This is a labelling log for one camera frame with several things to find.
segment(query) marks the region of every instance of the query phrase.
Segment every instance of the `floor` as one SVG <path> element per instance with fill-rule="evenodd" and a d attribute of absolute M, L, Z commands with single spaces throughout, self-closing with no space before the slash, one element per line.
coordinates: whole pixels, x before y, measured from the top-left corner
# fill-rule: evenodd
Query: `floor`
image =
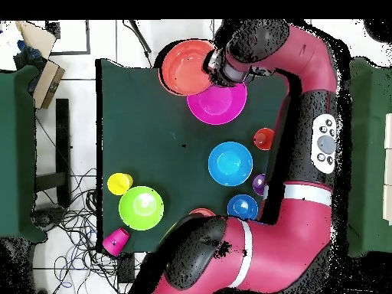
<path fill-rule="evenodd" d="M 352 56 L 365 56 L 380 66 L 392 64 L 391 46 L 373 41 L 365 34 L 363 24 L 359 20 L 322 20 L 307 19 L 308 23 L 329 33 L 335 38 L 341 38 L 349 47 Z M 221 20 L 161 20 L 139 21 L 139 29 L 152 49 L 153 62 L 158 52 L 172 41 L 187 38 L 211 39 Z M 71 169 L 73 173 L 73 189 L 77 187 L 83 175 L 87 174 L 80 183 L 82 191 L 96 187 L 96 93 L 94 59 L 106 58 L 122 64 L 125 67 L 148 67 L 149 62 L 143 54 L 143 49 L 131 30 L 123 25 L 123 21 L 89 21 L 89 37 L 85 32 L 84 21 L 65 21 L 64 34 L 54 45 L 53 52 L 87 50 L 87 40 L 90 41 L 90 54 L 54 55 L 50 59 L 65 69 L 64 78 L 48 109 L 39 110 L 37 118 L 37 174 L 55 171 L 55 98 L 68 98 L 70 101 L 70 145 Z M 47 191 L 53 201 L 56 192 Z M 38 195 L 37 207 L 51 206 L 49 198 L 43 193 Z M 73 203 L 72 210 L 83 207 L 82 200 Z M 51 294 L 58 286 L 57 278 L 64 277 L 66 256 L 70 259 L 73 244 L 67 234 L 59 228 L 48 232 L 47 242 L 36 247 L 34 254 L 34 278 L 37 289 L 45 288 Z M 143 253 L 136 254 L 141 261 Z M 105 277 L 90 274 L 83 265 L 73 265 L 64 283 L 56 294 L 117 294 L 108 284 Z M 115 276 L 109 281 L 115 285 Z M 121 292 L 126 292 L 130 285 L 119 286 Z"/>

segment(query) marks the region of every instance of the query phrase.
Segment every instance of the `pink cup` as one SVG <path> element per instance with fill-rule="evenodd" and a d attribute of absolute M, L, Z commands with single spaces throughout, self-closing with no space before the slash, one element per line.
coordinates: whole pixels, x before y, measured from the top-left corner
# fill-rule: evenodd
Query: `pink cup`
<path fill-rule="evenodd" d="M 129 234 L 124 229 L 119 228 L 113 231 L 108 237 L 103 239 L 103 247 L 108 253 L 117 257 L 121 250 L 126 245 L 129 239 Z"/>
<path fill-rule="evenodd" d="M 247 101 L 247 88 L 244 83 L 235 87 L 212 86 L 197 95 L 187 96 L 192 114 L 200 121 L 210 125 L 221 125 L 235 119 Z"/>

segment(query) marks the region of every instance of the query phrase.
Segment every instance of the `small blue bowl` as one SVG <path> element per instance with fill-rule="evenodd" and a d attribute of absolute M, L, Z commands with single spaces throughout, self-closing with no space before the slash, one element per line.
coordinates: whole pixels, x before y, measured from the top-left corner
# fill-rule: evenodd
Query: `small blue bowl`
<path fill-rule="evenodd" d="M 223 186 L 238 186 L 252 172 L 253 160 L 249 150 L 237 142 L 224 142 L 212 150 L 208 158 L 211 177 Z"/>
<path fill-rule="evenodd" d="M 256 201 L 245 194 L 234 196 L 227 205 L 227 215 L 239 217 L 242 220 L 256 220 L 258 211 Z"/>

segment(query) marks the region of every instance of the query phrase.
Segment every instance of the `lime green bowl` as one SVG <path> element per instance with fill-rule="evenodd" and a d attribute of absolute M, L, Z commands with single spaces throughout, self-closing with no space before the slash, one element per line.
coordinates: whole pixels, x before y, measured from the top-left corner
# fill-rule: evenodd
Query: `lime green bowl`
<path fill-rule="evenodd" d="M 151 229 L 163 217 L 163 200 L 150 187 L 131 188 L 119 200 L 119 216 L 131 229 Z"/>

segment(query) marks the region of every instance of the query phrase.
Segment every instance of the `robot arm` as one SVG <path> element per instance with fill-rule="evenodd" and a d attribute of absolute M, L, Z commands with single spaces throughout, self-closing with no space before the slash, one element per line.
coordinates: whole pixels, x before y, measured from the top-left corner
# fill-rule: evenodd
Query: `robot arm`
<path fill-rule="evenodd" d="M 211 294 L 226 287 L 311 294 L 315 287 L 305 281 L 325 275 L 338 130 L 328 48 L 283 20 L 245 20 L 208 60 L 211 79 L 221 86 L 243 82 L 255 71 L 275 71 L 288 80 L 266 173 L 263 223 L 188 217 L 153 255 L 161 268 L 146 262 L 129 293 L 147 287 L 143 283 L 155 267 L 147 294 Z"/>

